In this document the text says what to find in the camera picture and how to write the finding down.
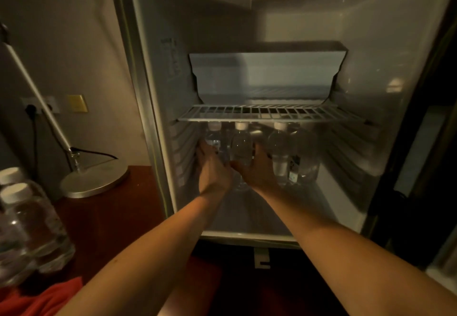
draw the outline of electrical socket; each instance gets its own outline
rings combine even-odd
[[[46,104],[51,106],[51,112],[53,114],[60,114],[60,108],[57,105],[56,99],[54,97],[49,95],[49,96],[44,96],[43,99],[46,102]],[[41,114],[41,109],[43,109],[43,108],[41,107],[41,104],[40,104],[38,98],[21,97],[20,100],[21,100],[22,104],[24,105],[24,108],[26,108],[27,105],[30,105],[30,104],[35,105],[37,107],[37,114]]]

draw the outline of wire shelf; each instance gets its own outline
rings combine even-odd
[[[335,105],[194,105],[179,121],[329,122],[363,121]]]

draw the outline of yellow switch plate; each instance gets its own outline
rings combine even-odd
[[[74,112],[88,112],[82,95],[67,95],[70,108]]]

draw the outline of beige wall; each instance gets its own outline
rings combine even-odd
[[[56,97],[57,116],[73,146],[149,165],[144,133],[112,0],[0,0],[11,43],[44,95]],[[0,114],[31,157],[31,127],[21,96],[26,84],[0,47]],[[65,95],[83,94],[89,112],[69,111]],[[40,176],[53,197],[67,173],[42,118],[38,119]],[[86,163],[99,157],[86,155]]]

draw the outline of mini fridge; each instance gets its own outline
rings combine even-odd
[[[449,44],[451,1],[114,0],[165,215],[197,195],[206,122],[251,122],[253,135],[312,123],[321,165],[299,201],[378,236],[424,116],[405,114]],[[296,246],[249,191],[228,195],[202,238]]]

